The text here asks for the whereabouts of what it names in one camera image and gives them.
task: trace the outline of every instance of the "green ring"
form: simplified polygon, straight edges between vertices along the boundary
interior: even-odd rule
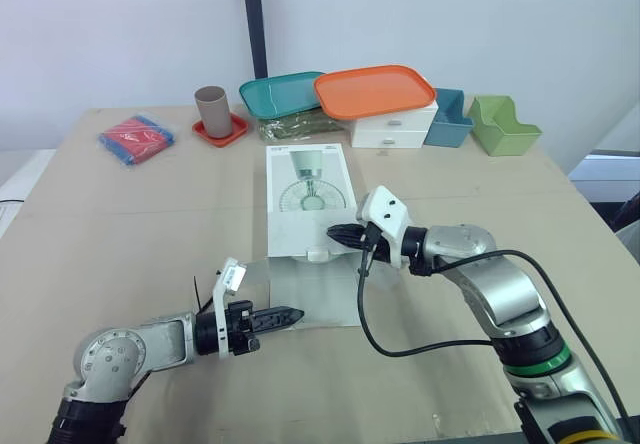
[[[554,369],[557,369],[560,366],[564,365],[570,358],[571,351],[565,343],[564,346],[562,346],[562,350],[558,354],[544,362],[533,364],[531,366],[504,366],[504,368],[507,372],[515,374],[516,376],[537,376],[548,374]]]

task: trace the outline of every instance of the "drawer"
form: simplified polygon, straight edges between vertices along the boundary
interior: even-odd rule
[[[351,147],[409,149],[422,147],[427,131],[363,131],[351,134]]]
[[[421,109],[362,117],[352,122],[365,131],[428,131],[437,111],[438,104],[434,101]]]

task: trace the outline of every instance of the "green organizer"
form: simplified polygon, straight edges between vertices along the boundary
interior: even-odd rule
[[[473,134],[490,156],[521,156],[542,131],[516,119],[516,106],[509,96],[476,96],[467,117],[473,119]]]

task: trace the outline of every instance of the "brown cup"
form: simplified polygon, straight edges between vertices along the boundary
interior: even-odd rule
[[[224,89],[218,86],[203,87],[196,91],[194,97],[207,134],[216,139],[231,134],[231,113]]]

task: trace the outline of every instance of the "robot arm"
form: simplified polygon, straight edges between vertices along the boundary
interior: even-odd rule
[[[383,186],[367,196],[358,219],[367,226],[364,232],[360,227],[360,235],[352,225],[334,226],[329,235],[350,247],[373,249],[374,258],[397,268],[408,261],[414,275],[496,250],[493,237],[476,226],[412,227],[406,206]],[[460,288],[490,338],[519,396],[515,409],[530,442],[563,442],[569,436],[578,439],[570,442],[606,442],[622,435],[525,272],[497,256],[443,274]]]
[[[151,372],[189,364],[196,355],[257,351],[256,334],[302,318],[302,311],[289,307],[253,311],[251,301],[232,302],[225,310],[223,297],[235,293],[244,271],[227,259],[213,291],[216,312],[187,312],[88,336],[77,348],[77,378],[64,389],[48,443],[116,443],[125,431],[120,418],[126,405]]]

